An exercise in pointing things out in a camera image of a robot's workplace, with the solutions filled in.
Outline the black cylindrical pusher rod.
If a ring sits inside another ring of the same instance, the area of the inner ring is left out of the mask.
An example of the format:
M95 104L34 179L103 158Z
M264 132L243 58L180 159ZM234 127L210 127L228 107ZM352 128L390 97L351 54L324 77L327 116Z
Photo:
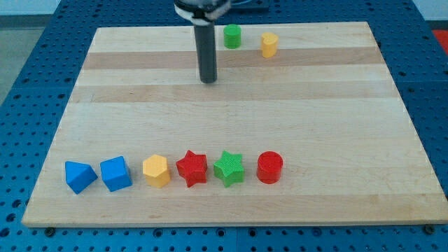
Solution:
M217 80L216 40L214 23L195 25L195 45L199 78L203 83L214 83Z

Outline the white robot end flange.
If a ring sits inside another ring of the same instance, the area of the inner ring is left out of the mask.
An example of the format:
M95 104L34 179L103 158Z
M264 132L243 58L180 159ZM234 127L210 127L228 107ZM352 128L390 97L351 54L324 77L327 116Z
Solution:
M207 26L226 14L231 0L174 0L176 13L197 26Z

